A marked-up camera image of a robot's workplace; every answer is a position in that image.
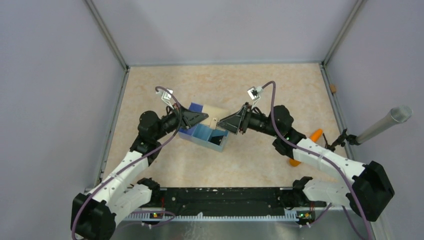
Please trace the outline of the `blue three-compartment box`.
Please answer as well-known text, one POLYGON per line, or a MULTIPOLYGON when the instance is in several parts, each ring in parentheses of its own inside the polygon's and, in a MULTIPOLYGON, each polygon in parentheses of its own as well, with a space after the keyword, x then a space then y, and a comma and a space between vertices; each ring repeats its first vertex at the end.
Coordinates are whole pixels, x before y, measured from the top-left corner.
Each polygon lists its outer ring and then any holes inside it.
MULTIPOLYGON (((202 108, 203 108, 203 104, 198 104, 195 102, 192 102, 189 106, 189 110, 190 111, 194 111, 197 113, 201 113, 202 112, 202 108)), ((228 136, 224 142, 223 145, 219 146, 219 145, 215 145, 212 144, 210 142, 208 142, 209 136, 211 135, 213 129, 210 129, 209 127, 202 125, 202 124, 197 124, 196 126, 190 128, 190 129, 181 129, 178 132, 178 135, 181 139, 184 139, 186 141, 192 142, 194 144, 197 144, 199 146, 217 151, 217 152, 222 152, 224 150, 225 144, 228 140, 229 137, 229 132, 228 132, 228 136)), ((222 128, 219 128, 216 126, 216 130, 221 130, 221 131, 226 131, 223 130, 222 128)))

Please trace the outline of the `beige card holder wallet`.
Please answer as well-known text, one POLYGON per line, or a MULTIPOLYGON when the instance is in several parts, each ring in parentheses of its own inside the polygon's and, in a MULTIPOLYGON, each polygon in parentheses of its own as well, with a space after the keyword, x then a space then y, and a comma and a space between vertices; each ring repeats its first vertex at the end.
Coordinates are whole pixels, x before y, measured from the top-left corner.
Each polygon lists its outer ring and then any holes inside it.
POLYGON ((217 123, 221 119, 231 114, 230 111, 227 109, 207 104, 204 104, 202 106, 201 112, 208 114, 208 117, 205 120, 201 121, 200 124, 209 127, 212 130, 215 130, 217 128, 217 123))

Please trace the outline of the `black credit card stack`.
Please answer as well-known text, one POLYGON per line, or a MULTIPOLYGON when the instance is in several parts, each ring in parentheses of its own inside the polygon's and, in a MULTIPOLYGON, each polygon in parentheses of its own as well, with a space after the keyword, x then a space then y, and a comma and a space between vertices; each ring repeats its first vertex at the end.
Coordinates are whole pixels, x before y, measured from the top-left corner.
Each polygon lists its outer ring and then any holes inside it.
POLYGON ((224 145, 224 142, 227 139, 227 137, 228 137, 228 131, 222 131, 222 130, 219 130, 219 129, 214 129, 214 130, 212 130, 207 141, 209 143, 214 144, 214 145, 222 146, 222 145, 224 145))

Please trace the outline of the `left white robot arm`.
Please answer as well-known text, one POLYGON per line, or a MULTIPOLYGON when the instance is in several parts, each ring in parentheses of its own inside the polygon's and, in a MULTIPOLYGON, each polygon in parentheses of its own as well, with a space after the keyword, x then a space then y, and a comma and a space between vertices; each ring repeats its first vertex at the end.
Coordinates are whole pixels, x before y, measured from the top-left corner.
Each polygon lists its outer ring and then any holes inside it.
POLYGON ((157 158, 160 150, 170 142, 159 140, 169 133, 190 129, 206 120, 207 113, 176 107, 171 113, 158 117, 148 110, 139 117, 138 135, 119 165, 88 193, 79 193, 72 202, 71 238, 109 240, 117 225, 131 212, 146 204, 154 207, 160 193, 143 183, 130 190, 127 187, 157 158))

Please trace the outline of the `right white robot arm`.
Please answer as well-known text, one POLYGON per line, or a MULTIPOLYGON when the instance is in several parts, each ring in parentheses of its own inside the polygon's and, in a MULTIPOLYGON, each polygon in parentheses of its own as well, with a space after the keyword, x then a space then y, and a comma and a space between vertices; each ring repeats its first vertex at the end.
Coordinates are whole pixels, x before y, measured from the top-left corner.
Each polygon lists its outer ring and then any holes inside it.
POLYGON ((284 105, 274 106, 269 115, 257 113, 249 103, 217 122, 217 127, 233 134, 251 129, 275 137, 275 150, 298 162, 310 165, 339 183, 325 183, 305 177, 304 186, 293 192, 299 206, 322 201, 349 206, 367 221, 378 220, 395 195, 384 167, 371 161, 368 164, 343 157, 326 149, 292 127, 294 119, 284 105))

